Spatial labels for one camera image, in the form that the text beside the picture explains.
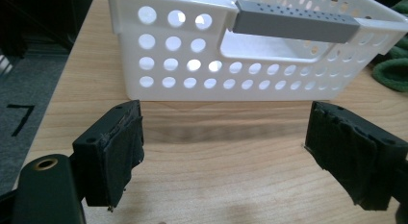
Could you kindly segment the white perforated plastic basket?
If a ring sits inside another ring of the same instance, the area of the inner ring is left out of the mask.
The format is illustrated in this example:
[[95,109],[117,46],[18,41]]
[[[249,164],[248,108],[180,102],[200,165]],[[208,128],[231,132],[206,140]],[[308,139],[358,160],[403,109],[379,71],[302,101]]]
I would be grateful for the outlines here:
[[330,100],[408,34],[374,0],[109,0],[145,101]]

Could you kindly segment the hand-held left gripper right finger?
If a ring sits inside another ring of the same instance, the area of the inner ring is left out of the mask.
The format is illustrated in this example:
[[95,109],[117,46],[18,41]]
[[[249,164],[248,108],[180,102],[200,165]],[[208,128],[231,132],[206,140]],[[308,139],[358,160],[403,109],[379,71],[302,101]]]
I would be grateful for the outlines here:
[[408,205],[408,142],[337,105],[312,103],[305,149],[354,204],[384,211]]

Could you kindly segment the green cloth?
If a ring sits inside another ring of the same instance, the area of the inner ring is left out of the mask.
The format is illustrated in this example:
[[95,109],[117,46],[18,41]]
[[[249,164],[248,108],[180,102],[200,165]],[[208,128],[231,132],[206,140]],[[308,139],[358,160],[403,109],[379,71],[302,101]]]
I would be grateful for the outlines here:
[[377,56],[372,77],[390,89],[408,93],[408,32],[384,56]]

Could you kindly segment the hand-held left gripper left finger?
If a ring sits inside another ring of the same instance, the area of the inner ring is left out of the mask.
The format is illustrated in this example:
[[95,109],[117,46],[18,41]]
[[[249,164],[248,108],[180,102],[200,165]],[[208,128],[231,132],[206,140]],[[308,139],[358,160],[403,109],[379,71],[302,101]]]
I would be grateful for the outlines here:
[[79,185],[91,207],[116,207],[144,159],[140,102],[114,106],[73,142]]

